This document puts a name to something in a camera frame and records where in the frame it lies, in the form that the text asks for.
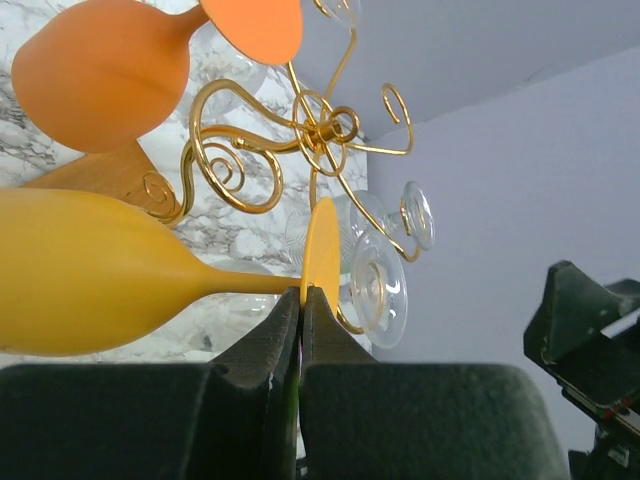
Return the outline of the clear stemmed wine glass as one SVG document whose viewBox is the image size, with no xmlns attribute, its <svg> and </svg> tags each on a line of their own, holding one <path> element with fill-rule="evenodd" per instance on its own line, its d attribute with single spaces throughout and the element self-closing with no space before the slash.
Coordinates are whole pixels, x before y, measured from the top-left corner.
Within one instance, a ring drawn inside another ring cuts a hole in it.
<svg viewBox="0 0 640 480">
<path fill-rule="evenodd" d="M 362 9 L 360 1 L 314 1 L 325 15 L 346 28 L 356 28 Z M 228 79 L 255 95 L 264 83 L 269 67 L 257 63 L 233 47 L 212 23 L 198 29 L 190 40 L 190 71 L 185 92 L 176 107 L 186 127 L 196 94 L 208 83 Z M 242 100 L 229 90 L 214 94 L 205 103 L 202 119 L 212 123 L 239 107 Z"/>
</svg>

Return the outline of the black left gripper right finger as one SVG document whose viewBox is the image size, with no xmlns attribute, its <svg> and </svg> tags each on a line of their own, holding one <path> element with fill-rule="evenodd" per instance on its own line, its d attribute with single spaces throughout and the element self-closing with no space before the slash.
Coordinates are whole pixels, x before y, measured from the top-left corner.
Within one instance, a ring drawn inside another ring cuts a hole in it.
<svg viewBox="0 0 640 480">
<path fill-rule="evenodd" d="M 544 401 L 521 369 L 382 363 L 304 307 L 301 429 L 312 479 L 565 479 Z"/>
</svg>

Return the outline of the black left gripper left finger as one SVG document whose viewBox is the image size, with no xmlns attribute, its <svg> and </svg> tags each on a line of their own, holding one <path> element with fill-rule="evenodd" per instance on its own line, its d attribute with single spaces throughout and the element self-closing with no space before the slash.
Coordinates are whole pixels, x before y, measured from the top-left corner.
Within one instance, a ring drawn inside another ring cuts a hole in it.
<svg viewBox="0 0 640 480">
<path fill-rule="evenodd" d="M 1 372 L 5 479 L 291 479 L 299 292 L 206 363 Z"/>
</svg>

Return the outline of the orange plastic goblet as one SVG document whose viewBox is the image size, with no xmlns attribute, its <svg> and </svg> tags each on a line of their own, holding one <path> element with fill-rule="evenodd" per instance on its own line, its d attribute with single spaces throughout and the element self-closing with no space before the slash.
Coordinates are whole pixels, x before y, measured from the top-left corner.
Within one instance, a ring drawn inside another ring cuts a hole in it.
<svg viewBox="0 0 640 480">
<path fill-rule="evenodd" d="M 83 1 L 21 46 L 11 79 L 43 133 L 86 153 L 116 150 L 163 123 L 190 69 L 204 24 L 262 64 L 292 60 L 303 38 L 298 1 L 200 1 L 169 14 L 141 1 Z"/>
</svg>

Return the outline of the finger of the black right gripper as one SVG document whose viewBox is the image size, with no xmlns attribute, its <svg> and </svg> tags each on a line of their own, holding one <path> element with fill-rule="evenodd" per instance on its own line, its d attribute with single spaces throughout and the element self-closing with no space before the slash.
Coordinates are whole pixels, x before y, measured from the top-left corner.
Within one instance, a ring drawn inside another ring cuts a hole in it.
<svg viewBox="0 0 640 480">
<path fill-rule="evenodd" d="M 637 280 L 600 284 L 573 262 L 559 261 L 548 269 L 541 303 L 524 332 L 524 355 L 541 367 L 556 364 L 638 309 Z"/>
</svg>

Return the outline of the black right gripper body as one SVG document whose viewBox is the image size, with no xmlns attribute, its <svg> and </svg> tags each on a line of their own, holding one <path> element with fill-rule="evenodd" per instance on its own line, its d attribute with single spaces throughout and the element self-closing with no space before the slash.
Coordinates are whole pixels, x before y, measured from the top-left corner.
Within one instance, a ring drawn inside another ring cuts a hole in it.
<svg viewBox="0 0 640 480">
<path fill-rule="evenodd" d="M 596 423 L 593 450 L 570 454 L 576 479 L 639 477 L 639 322 L 603 331 L 549 372 L 562 394 Z"/>
</svg>

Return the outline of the yellow plastic goblet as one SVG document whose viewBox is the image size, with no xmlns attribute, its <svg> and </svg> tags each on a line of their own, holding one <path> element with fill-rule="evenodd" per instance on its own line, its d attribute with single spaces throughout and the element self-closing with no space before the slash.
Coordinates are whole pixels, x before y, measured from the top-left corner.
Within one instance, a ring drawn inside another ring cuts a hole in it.
<svg viewBox="0 0 640 480">
<path fill-rule="evenodd" d="M 142 210 L 100 194 L 1 193 L 1 347 L 73 356 L 134 342 L 220 293 L 318 287 L 338 305 L 340 241 L 328 198 L 314 207 L 297 278 L 224 271 Z"/>
</svg>

